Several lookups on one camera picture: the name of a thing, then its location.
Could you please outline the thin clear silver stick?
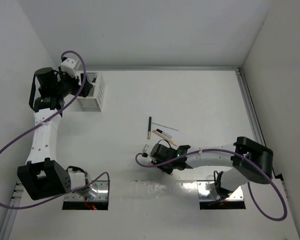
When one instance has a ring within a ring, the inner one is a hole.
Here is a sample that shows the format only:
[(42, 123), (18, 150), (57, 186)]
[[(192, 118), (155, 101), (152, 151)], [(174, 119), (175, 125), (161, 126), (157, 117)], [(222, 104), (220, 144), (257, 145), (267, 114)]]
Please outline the thin clear silver stick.
[(158, 124), (158, 123), (155, 123), (155, 122), (152, 122), (152, 124), (153, 124), (153, 125), (156, 125), (156, 126), (160, 126), (160, 127), (166, 128), (166, 129), (170, 129), (170, 130), (173, 130), (173, 131), (177, 131), (177, 132), (180, 131), (180, 130), (178, 130), (178, 129), (176, 129), (176, 128), (169, 127), (169, 126), (165, 126), (165, 125)]

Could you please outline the dark green gold mascara tube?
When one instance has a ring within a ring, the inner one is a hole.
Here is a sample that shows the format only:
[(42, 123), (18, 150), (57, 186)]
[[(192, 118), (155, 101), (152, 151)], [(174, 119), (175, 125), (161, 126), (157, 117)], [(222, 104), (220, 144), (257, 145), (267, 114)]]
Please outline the dark green gold mascara tube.
[(148, 128), (147, 128), (147, 139), (150, 140), (151, 139), (151, 130), (152, 129), (152, 117), (149, 116), (148, 118)]

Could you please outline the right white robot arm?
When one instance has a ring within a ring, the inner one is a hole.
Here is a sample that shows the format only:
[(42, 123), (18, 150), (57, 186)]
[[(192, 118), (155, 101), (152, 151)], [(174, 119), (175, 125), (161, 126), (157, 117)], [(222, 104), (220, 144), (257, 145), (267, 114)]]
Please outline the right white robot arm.
[(250, 182), (269, 184), (273, 155), (269, 148), (243, 136), (234, 143), (206, 151), (190, 145), (174, 149), (158, 142), (150, 152), (152, 164), (169, 175), (173, 170), (228, 167), (226, 171), (213, 173), (209, 193), (216, 201), (228, 198), (238, 187)]

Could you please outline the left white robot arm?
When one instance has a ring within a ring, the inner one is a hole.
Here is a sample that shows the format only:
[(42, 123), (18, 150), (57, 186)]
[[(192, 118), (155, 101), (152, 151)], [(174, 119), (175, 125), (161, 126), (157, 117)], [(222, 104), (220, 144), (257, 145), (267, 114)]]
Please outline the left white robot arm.
[(76, 69), (44, 67), (34, 72), (29, 106), (34, 111), (36, 129), (25, 165), (17, 176), (32, 200), (41, 200), (71, 191), (71, 177), (56, 160), (58, 127), (65, 97), (87, 97), (92, 84)]

